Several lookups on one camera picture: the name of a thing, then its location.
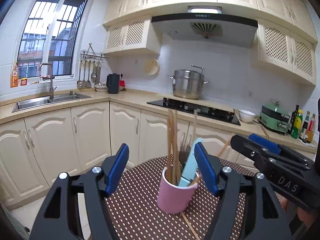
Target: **stainless steel sink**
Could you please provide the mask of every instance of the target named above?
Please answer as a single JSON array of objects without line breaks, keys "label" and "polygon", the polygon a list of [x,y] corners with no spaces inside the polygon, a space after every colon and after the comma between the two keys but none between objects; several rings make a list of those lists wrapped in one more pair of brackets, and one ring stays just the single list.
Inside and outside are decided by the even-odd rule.
[{"label": "stainless steel sink", "polygon": [[83,99],[83,98],[91,98],[91,97],[70,91],[68,94],[55,95],[53,99],[50,99],[49,97],[34,98],[34,99],[17,102],[14,105],[12,112],[16,112],[19,110],[24,110],[24,109],[28,109],[36,106],[44,106],[44,105],[65,102],[70,100]]}]

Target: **stainless steel pot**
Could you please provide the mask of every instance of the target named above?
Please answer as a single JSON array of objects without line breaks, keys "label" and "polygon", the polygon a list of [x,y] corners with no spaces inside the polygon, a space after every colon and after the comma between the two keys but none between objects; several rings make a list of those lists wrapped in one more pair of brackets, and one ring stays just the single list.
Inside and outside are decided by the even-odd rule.
[{"label": "stainless steel pot", "polygon": [[202,93],[204,82],[204,68],[191,65],[201,69],[201,73],[194,70],[180,69],[175,70],[173,76],[168,76],[172,79],[173,95],[181,98],[199,99]]}]

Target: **green electric cooker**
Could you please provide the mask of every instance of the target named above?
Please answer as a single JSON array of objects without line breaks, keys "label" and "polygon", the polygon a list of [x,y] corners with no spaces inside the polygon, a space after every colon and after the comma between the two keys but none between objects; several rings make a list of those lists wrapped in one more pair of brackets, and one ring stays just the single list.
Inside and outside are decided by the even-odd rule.
[{"label": "green electric cooker", "polygon": [[288,131],[289,120],[288,112],[279,107],[279,102],[262,106],[259,121],[268,130],[285,134]]}]

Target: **black electric kettle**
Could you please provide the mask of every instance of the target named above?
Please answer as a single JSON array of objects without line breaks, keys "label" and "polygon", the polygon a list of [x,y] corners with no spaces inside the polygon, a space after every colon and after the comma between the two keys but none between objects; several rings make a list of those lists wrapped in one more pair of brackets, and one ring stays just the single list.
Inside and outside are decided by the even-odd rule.
[{"label": "black electric kettle", "polygon": [[119,74],[109,74],[107,76],[107,87],[108,87],[109,94],[119,93],[119,82],[120,82]]}]

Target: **faucet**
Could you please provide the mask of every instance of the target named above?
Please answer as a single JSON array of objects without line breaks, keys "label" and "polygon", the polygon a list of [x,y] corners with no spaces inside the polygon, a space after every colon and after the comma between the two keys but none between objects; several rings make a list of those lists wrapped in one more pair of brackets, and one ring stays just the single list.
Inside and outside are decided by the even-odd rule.
[{"label": "faucet", "polygon": [[53,66],[52,64],[50,63],[41,63],[40,67],[39,67],[39,71],[41,72],[41,67],[43,65],[47,65],[49,66],[49,73],[50,75],[49,76],[46,76],[46,77],[42,77],[42,80],[45,81],[45,80],[49,80],[50,79],[50,99],[53,99],[53,92],[56,90],[57,87],[53,88],[53,79],[55,78],[55,76],[53,75]]}]

